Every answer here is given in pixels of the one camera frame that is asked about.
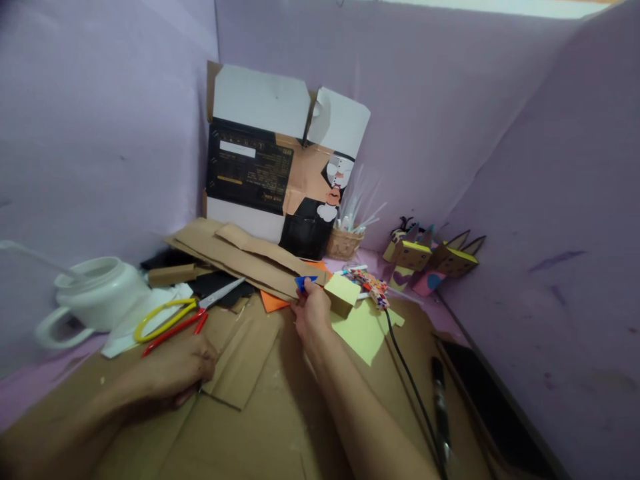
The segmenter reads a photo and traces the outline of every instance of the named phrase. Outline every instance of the scissors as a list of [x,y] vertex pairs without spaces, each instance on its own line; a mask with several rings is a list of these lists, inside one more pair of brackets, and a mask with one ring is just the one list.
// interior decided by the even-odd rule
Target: scissors
[[[196,328],[193,334],[198,335],[202,331],[202,328],[205,326],[205,322],[207,321],[207,318],[209,316],[209,314],[207,313],[207,309],[213,306],[216,302],[218,302],[218,300],[220,300],[226,294],[234,290],[234,288],[236,288],[245,280],[246,280],[245,277],[239,278],[238,280],[231,282],[230,284],[222,287],[220,290],[216,290],[208,297],[200,300],[200,302],[198,302],[194,298],[173,300],[170,302],[166,302],[160,305],[158,308],[152,310],[142,320],[142,322],[138,324],[138,326],[135,329],[135,332],[133,332],[133,339],[136,340],[136,342],[138,343],[144,343],[144,342],[148,342],[149,340],[155,339],[145,349],[145,351],[142,354],[142,357],[146,357],[158,345],[160,345],[161,343],[164,343],[167,339],[171,338],[176,333],[179,333],[182,330],[186,329],[188,326],[194,324],[195,322],[198,322],[198,324],[196,325]],[[148,322],[152,318],[154,318],[158,313],[160,313],[165,308],[173,307],[175,305],[186,305],[186,307],[180,310],[178,314],[174,315],[174,317],[170,321],[166,322],[166,324],[162,325],[160,328],[157,328],[156,330],[154,330],[152,333],[150,333],[145,337],[142,336],[142,330],[144,330],[146,324],[148,324]],[[180,319],[182,319],[186,314],[188,314],[188,312],[190,312],[191,310],[194,310],[198,306],[200,307],[200,310],[198,310],[198,312],[194,316],[192,316],[187,321],[182,322],[180,325],[177,325],[174,327],[174,325],[178,323]]]

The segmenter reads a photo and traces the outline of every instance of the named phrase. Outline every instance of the white plastic container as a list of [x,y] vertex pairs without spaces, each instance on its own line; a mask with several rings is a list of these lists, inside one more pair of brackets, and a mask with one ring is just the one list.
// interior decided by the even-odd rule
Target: white plastic container
[[[114,329],[127,312],[151,294],[150,288],[136,268],[116,257],[102,257],[80,263],[71,270],[89,279],[78,281],[58,275],[53,282],[59,308],[51,312],[35,330],[43,347],[67,349],[86,340],[92,333]],[[53,335],[55,325],[67,315],[76,317],[85,326],[76,336],[64,341]]]

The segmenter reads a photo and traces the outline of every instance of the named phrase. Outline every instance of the lavender paper wall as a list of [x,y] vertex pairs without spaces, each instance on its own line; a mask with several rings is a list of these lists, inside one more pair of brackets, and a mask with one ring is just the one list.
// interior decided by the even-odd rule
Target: lavender paper wall
[[218,0],[220,59],[324,85],[371,110],[358,162],[400,215],[442,224],[577,21],[333,0]]
[[640,2],[590,20],[449,217],[447,302],[576,479],[638,476]]
[[[136,262],[196,215],[212,1],[0,6],[0,238]],[[33,360],[55,272],[0,254],[0,375]]]

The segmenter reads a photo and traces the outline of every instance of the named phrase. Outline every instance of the woven basket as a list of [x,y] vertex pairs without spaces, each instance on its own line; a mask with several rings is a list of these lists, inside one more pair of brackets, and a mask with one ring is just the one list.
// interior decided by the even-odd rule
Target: woven basket
[[331,230],[329,243],[327,244],[327,256],[336,260],[351,260],[358,251],[364,235],[342,230]]

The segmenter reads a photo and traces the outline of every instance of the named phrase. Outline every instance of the black wire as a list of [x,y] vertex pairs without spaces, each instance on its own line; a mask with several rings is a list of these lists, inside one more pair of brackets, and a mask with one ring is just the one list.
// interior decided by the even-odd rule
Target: black wire
[[422,397],[420,397],[420,393],[418,392],[418,387],[415,386],[415,382],[413,381],[413,376],[409,371],[409,366],[405,361],[405,358],[402,356],[402,352],[400,352],[400,347],[398,347],[398,342],[395,340],[395,335],[393,334],[393,326],[391,324],[391,317],[389,316],[389,311],[385,310],[387,314],[387,322],[389,323],[389,333],[391,334],[391,340],[393,341],[393,346],[395,347],[395,351],[398,353],[398,357],[400,357],[400,361],[402,362],[402,366],[405,368],[405,372],[407,372],[407,376],[409,377],[409,381],[411,382],[411,386],[413,387],[413,392],[415,393],[416,398],[418,399],[418,404],[420,404],[420,410],[422,410],[422,414],[425,417],[427,422],[427,427],[429,428],[429,434],[431,436],[431,441],[433,442],[433,448],[436,451],[436,463],[438,466],[438,470],[440,470],[440,476],[443,480],[447,480],[447,472],[445,470],[445,461],[440,454],[440,449],[438,448],[438,444],[436,443],[435,434],[433,432],[433,427],[431,426],[431,421],[429,420],[429,416],[427,414],[427,409],[425,408],[425,404],[422,402]]

